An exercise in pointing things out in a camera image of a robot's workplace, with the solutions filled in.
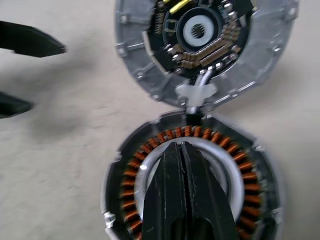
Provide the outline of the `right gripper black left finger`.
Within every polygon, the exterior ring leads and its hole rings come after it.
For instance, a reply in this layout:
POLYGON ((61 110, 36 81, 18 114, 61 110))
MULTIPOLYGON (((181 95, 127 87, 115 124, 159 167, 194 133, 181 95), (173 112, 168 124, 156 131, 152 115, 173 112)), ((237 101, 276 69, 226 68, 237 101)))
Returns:
POLYGON ((188 240, 189 184, 181 144, 172 142, 144 197, 142 240, 188 240))

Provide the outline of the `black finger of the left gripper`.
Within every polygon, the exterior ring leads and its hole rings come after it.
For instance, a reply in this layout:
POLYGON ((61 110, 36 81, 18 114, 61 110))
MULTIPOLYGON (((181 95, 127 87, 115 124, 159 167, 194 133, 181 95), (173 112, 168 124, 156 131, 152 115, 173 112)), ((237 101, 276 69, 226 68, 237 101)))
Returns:
POLYGON ((60 55, 67 51, 64 44, 35 27, 1 20, 0 49, 36 58, 60 55))
POLYGON ((11 118, 30 111, 33 103, 0 91, 0 119, 11 118))

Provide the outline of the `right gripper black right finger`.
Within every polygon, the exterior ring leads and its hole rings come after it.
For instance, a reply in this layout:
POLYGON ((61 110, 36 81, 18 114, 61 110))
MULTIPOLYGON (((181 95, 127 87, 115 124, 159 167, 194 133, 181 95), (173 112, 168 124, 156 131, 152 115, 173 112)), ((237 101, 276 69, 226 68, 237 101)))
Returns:
POLYGON ((237 240, 236 219, 210 162, 189 142, 182 142, 188 176, 188 240, 237 240))

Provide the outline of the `silver spoked rotor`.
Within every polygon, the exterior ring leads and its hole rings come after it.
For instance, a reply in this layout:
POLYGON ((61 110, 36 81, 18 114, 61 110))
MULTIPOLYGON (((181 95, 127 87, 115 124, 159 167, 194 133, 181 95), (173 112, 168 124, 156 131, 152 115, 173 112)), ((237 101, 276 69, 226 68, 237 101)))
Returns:
POLYGON ((238 169, 238 165, 235 163, 231 155, 221 146, 199 137, 181 137, 168 140, 153 149, 142 161, 141 166, 138 168, 134 184, 134 199, 140 214, 143 214, 145 192, 148 188, 148 177, 152 168, 156 165, 156 162, 159 160, 162 152, 171 143, 181 144, 182 142, 188 142, 199 150, 211 154, 214 159, 223 165, 230 183, 230 207, 234 218, 237 218, 243 207, 245 193, 242 174, 238 169))

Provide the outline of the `silver motor housing copper windings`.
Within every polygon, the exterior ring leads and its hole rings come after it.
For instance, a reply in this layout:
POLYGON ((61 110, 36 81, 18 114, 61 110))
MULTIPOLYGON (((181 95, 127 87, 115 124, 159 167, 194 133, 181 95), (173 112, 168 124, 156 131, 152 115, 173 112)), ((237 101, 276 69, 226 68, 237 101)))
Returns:
MULTIPOLYGON (((208 140, 226 150, 237 164, 244 183, 243 206, 235 220, 237 240, 281 240, 286 199, 276 162, 253 135, 224 117, 185 111, 165 113, 144 123, 118 148, 106 172, 101 194, 105 232, 110 240, 142 240, 144 209, 140 214, 134 196, 139 167, 153 149, 182 137, 208 140)), ((209 169, 229 196, 230 180, 224 166, 210 153, 198 150, 209 161, 209 169)), ((148 187, 160 158, 149 174, 148 187)))

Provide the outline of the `silver hinged motor lid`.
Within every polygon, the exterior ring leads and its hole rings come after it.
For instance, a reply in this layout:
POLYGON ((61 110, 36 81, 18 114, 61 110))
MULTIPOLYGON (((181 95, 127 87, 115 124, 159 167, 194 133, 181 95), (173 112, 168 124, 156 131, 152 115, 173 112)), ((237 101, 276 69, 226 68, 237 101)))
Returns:
POLYGON ((263 84, 298 0, 115 0, 118 55, 156 101, 221 106, 263 84))

